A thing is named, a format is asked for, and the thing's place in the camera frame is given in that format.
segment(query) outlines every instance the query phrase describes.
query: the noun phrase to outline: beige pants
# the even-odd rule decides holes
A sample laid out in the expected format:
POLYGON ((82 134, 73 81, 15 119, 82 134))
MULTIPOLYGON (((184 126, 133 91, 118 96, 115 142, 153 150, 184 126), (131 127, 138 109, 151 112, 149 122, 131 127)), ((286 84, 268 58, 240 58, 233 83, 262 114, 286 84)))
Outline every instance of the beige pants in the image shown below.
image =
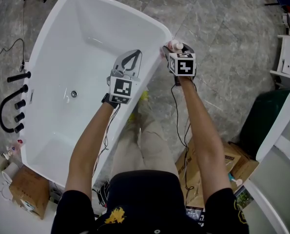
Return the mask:
POLYGON ((135 170, 178 172, 164 139, 161 125, 153 117, 148 101, 138 102, 136 119, 128 121, 119 137, 111 178, 116 174, 135 170), (140 147, 137 144, 141 129, 140 147))

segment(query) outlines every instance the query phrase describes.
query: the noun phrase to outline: black and white marker cube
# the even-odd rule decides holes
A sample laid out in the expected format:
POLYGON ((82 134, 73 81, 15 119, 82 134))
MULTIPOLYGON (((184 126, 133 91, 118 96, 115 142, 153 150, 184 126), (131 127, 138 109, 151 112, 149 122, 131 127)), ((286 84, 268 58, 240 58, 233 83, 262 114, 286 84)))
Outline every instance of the black and white marker cube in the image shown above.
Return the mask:
POLYGON ((134 96, 137 82, 118 77, 110 77, 109 101, 128 104, 134 96))
POLYGON ((169 69, 176 76, 195 76, 195 53, 170 53, 169 69))

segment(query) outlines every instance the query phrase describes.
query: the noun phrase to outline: cardboard box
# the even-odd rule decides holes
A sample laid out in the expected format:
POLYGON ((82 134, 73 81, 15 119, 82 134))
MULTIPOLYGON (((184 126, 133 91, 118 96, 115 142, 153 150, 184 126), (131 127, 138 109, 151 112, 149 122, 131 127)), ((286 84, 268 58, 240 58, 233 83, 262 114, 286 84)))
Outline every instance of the cardboard box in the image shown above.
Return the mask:
POLYGON ((26 166, 15 175, 9 186, 13 199, 30 213, 44 218, 49 200, 49 182, 26 166))
MULTIPOLYGON (((229 173, 232 168, 237 164, 241 155, 232 148, 228 143, 223 142, 224 152, 225 152, 225 163, 226 163, 226 173, 229 173)), ((193 186, 194 189, 190 190, 187 196, 187 205, 192 207, 204 208, 203 195, 202 195, 202 186, 201 186, 201 177, 200 170, 197 164, 193 139, 189 141, 188 144, 189 151, 187 153, 187 167, 186 167, 186 176, 187 176, 187 187, 193 186)), ((179 174, 179 181, 183 191, 184 199, 186 199, 187 190, 185 187, 185 152, 179 157, 176 162, 176 167, 179 174)))
MULTIPOLYGON (((239 161, 231 170, 231 175, 235 179, 242 179, 242 181, 245 182, 253 173, 253 171, 256 169, 259 162, 250 159, 249 155, 247 155, 239 146, 231 143, 231 147, 233 147, 241 155, 239 161)), ((237 187, 236 183, 233 181, 231 182, 231 184, 233 192, 236 192, 241 187, 241 186, 237 187)))

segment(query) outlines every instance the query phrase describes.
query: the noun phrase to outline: black t-shirt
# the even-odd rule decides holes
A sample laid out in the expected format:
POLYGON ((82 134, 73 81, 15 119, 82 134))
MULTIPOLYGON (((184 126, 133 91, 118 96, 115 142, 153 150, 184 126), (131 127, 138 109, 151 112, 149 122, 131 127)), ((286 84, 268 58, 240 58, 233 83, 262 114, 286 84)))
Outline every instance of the black t-shirt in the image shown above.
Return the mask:
POLYGON ((211 195, 205 225, 186 215, 178 178, 162 171, 133 171, 110 181, 107 213, 95 220, 91 201, 79 191, 66 191, 57 207, 56 233, 249 233, 230 188, 211 195))

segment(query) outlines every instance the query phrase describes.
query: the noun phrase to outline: floor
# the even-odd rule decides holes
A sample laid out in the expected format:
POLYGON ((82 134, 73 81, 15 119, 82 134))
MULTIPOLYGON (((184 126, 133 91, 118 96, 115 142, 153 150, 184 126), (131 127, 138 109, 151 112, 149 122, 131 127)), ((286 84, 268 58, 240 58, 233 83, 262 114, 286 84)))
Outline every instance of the floor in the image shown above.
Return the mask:
MULTIPOLYGON (((0 2, 0 49, 24 38, 29 59, 39 31, 57 0, 2 0, 0 2)), ((266 7, 273 0, 117 0, 165 24, 175 39, 190 45, 197 56, 195 84, 220 135, 236 138, 258 94, 274 89, 269 70, 275 65, 277 35, 282 34, 281 10, 266 7)), ((19 71, 22 44, 0 55, 0 103, 22 86, 6 83, 19 71)), ((165 63, 148 84, 152 109, 177 160, 183 151, 176 133, 176 109, 171 94, 174 80, 165 63)), ((188 127, 188 114, 180 88, 174 89, 180 116, 179 132, 188 127)), ((6 122, 15 115, 6 107, 6 122)), ((16 136, 0 128, 0 153, 16 136)), ((99 181, 107 178, 112 159, 99 181)))

